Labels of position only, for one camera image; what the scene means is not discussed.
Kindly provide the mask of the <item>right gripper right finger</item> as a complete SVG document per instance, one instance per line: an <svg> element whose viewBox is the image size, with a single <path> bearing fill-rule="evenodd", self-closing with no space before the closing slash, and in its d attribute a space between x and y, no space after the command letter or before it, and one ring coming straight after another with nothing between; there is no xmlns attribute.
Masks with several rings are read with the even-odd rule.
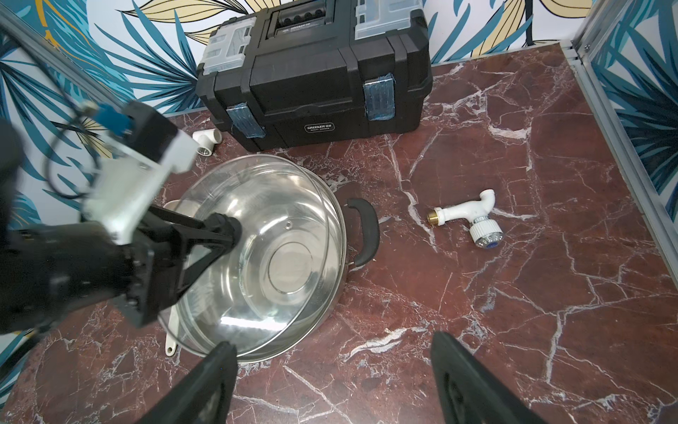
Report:
<svg viewBox="0 0 678 424"><path fill-rule="evenodd" d="M434 332L431 362L446 423L545 423L447 332Z"/></svg>

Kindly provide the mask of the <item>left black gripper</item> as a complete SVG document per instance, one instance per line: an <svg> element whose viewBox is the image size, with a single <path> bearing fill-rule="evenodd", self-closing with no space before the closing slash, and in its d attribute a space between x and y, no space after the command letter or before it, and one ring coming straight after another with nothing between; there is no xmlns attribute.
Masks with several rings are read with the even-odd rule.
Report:
<svg viewBox="0 0 678 424"><path fill-rule="evenodd" d="M199 220L151 206L132 243L119 249L120 268L109 282L114 305L136 328L154 323L217 259L236 247L242 234L243 225L235 217L211 213ZM208 252L183 270L194 247Z"/></svg>

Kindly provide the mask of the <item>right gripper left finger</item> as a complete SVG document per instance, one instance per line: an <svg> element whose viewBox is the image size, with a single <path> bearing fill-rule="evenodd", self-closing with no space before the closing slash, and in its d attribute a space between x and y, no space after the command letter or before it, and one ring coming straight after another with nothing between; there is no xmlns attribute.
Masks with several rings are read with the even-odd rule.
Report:
<svg viewBox="0 0 678 424"><path fill-rule="evenodd" d="M224 423L238 378L237 349L218 344L140 423Z"/></svg>

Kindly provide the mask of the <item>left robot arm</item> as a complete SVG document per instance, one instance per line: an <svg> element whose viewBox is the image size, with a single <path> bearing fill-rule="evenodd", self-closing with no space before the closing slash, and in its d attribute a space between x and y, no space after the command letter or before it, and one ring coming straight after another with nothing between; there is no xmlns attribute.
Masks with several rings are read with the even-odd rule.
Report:
<svg viewBox="0 0 678 424"><path fill-rule="evenodd" d="M23 142L1 124L1 330L49 327L72 311L117 299L138 327L174 306L238 244L237 219L159 208L165 180L192 166L197 145L141 104L104 118L121 157L103 162L77 224L9 226Z"/></svg>

